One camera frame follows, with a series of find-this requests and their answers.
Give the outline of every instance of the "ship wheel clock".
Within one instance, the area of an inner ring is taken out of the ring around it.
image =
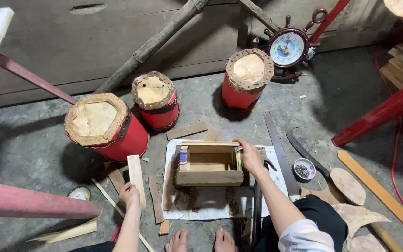
[[[312,20],[302,29],[290,26],[290,16],[287,16],[284,28],[275,33],[268,29],[264,30],[270,37],[265,52],[272,58],[274,66],[283,70],[282,75],[274,75],[272,81],[297,79],[301,75],[295,71],[294,66],[300,62],[308,66],[304,60],[309,49],[320,46],[320,43],[309,43],[306,32],[314,24],[322,23],[326,16],[326,9],[316,9],[312,14]]]

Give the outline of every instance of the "hand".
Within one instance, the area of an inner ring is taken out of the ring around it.
[[[265,170],[262,166],[261,156],[256,146],[249,144],[240,137],[236,137],[233,142],[239,142],[242,145],[242,165],[247,169],[254,177],[261,170]]]
[[[140,207],[139,203],[139,191],[135,185],[130,184],[127,182],[119,192],[119,200],[122,201],[127,209],[130,207]]]

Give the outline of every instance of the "red pole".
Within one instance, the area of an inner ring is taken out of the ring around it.
[[[91,219],[98,203],[0,184],[0,217]]]
[[[26,81],[36,85],[37,87],[48,91],[49,93],[59,97],[60,99],[69,102],[72,105],[77,102],[77,100],[69,94],[63,92],[62,90],[56,88],[53,84],[48,83],[42,78],[36,76],[34,73],[14,62],[6,55],[0,54],[0,67],[22,79],[25,79]]]
[[[403,115],[403,89],[335,135],[332,143],[338,147],[343,146],[401,115]]]
[[[349,0],[339,0],[337,4],[332,8],[332,10],[327,14],[326,19],[322,22],[318,28],[313,32],[309,38],[310,43],[315,43],[315,41],[320,37],[320,35],[326,30],[326,28],[332,23],[332,21],[340,14],[344,7],[349,3]]]

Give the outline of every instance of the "red drum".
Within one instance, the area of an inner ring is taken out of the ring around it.
[[[91,94],[71,107],[65,118],[71,141],[116,161],[142,155],[149,134],[124,101],[112,93]]]
[[[273,77],[273,60],[259,49],[235,53],[227,63],[222,99],[227,106],[251,109]]]
[[[133,80],[132,94],[141,116],[156,131],[166,131],[176,124],[180,111],[176,89],[171,80],[153,71]]]

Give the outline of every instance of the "wooden box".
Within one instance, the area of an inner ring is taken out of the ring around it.
[[[175,186],[240,186],[242,183],[239,143],[182,143]]]

